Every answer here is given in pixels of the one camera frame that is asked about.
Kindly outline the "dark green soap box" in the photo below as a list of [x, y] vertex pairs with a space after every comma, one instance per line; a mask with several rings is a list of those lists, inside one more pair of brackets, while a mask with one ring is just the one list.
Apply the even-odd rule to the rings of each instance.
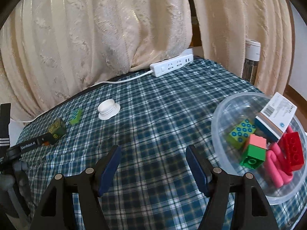
[[65, 122], [61, 118], [56, 119], [49, 126], [48, 132], [51, 133], [55, 140], [59, 140], [67, 133]]

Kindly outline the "white tower heater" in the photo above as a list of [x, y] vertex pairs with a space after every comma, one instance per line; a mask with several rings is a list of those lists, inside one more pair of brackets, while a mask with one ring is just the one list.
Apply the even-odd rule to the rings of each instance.
[[254, 85], [257, 68], [260, 61], [261, 43], [256, 40], [246, 39], [245, 62], [242, 78]]

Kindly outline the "white power strip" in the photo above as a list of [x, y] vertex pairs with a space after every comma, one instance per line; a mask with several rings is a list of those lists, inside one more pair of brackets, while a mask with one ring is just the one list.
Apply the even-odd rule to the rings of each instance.
[[193, 60], [193, 54], [180, 55], [169, 60], [153, 63], [149, 66], [149, 69], [154, 77], [160, 77], [182, 68]]

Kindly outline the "right cream curtain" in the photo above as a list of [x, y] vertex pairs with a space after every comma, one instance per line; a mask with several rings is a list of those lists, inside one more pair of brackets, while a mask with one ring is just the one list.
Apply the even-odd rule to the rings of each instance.
[[242, 76], [246, 39], [261, 44], [255, 85], [283, 93], [293, 63], [295, 31], [288, 0], [194, 0], [205, 58]]

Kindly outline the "blue plaid bedsheet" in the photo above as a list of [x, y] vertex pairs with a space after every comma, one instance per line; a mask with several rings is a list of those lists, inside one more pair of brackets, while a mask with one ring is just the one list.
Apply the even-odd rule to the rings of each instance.
[[[211, 121], [218, 104], [239, 92], [257, 88], [218, 63], [197, 59], [161, 77], [145, 71], [120, 76], [118, 85], [82, 91], [27, 125], [19, 142], [46, 132], [58, 118], [68, 122], [73, 110], [81, 120], [67, 126], [54, 146], [22, 156], [28, 164], [34, 214], [55, 174], [73, 176], [122, 148], [121, 163], [108, 192], [100, 198], [111, 229], [197, 229], [208, 199], [199, 192], [185, 150], [194, 145], [216, 164]], [[120, 105], [109, 120], [98, 118], [107, 99]]]

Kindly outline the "clear plastic bowl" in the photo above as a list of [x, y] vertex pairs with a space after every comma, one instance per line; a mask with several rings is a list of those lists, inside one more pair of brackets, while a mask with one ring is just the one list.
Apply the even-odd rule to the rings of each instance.
[[270, 140], [255, 124], [256, 114], [270, 98], [256, 92], [241, 92], [231, 95], [219, 103], [211, 122], [212, 144], [223, 170], [241, 176], [251, 172], [260, 184], [268, 202], [282, 204], [292, 199], [306, 178], [306, 166], [294, 171], [289, 183], [281, 187], [274, 184], [269, 170], [268, 159], [277, 171], [281, 171], [278, 159], [268, 152]]

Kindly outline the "cream curtain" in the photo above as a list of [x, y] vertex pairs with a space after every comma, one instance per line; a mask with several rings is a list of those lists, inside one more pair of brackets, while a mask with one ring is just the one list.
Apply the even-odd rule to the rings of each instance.
[[283, 93], [293, 63], [295, 31], [288, 0], [194, 0], [205, 58], [242, 76], [246, 39], [261, 44], [255, 85]]
[[27, 122], [86, 88], [180, 55], [188, 0], [20, 0], [1, 28], [1, 103]]

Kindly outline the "pink foam hair roller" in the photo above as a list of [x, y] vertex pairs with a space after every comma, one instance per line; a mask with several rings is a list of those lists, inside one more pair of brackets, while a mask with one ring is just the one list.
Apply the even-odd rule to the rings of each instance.
[[265, 172], [271, 178], [276, 188], [289, 184], [294, 177], [292, 172], [285, 171], [285, 159], [282, 158], [282, 161], [280, 161], [279, 156], [274, 151], [268, 150], [266, 151], [266, 160], [264, 162]]

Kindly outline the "red toy brick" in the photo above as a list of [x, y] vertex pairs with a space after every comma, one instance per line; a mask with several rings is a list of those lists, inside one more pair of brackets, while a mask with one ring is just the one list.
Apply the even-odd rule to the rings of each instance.
[[300, 170], [304, 165], [304, 156], [298, 132], [285, 133], [279, 141], [286, 158], [287, 170]]

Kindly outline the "left cream curtain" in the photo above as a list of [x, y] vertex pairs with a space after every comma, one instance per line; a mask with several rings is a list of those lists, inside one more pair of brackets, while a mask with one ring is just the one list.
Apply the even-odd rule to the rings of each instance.
[[1, 103], [27, 122], [86, 88], [180, 55], [188, 0], [20, 0], [1, 28]]

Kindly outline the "blue white medicine box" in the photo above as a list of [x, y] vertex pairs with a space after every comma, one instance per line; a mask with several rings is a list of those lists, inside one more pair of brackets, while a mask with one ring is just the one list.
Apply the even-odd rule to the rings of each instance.
[[297, 106], [279, 92], [256, 114], [254, 124], [273, 142], [278, 142], [292, 121]]

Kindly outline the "pink green toy brick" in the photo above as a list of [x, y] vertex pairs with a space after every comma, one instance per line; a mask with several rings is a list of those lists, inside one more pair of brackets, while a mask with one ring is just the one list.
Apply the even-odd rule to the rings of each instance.
[[250, 169], [257, 169], [266, 160], [266, 139], [251, 134], [246, 140], [240, 165]]

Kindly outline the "white plastic cap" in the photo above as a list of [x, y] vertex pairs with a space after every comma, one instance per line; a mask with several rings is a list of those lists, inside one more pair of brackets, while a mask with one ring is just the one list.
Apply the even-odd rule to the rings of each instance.
[[119, 113], [120, 108], [120, 105], [117, 104], [113, 99], [107, 99], [100, 103], [97, 108], [99, 112], [98, 118], [102, 121], [109, 120], [111, 117], [114, 117]]

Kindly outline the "green dotted toy brick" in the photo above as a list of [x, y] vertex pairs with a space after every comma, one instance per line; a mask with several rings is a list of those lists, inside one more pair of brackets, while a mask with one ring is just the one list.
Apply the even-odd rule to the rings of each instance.
[[82, 115], [82, 110], [80, 108], [73, 110], [69, 121], [70, 125], [77, 124], [81, 119], [81, 115]]

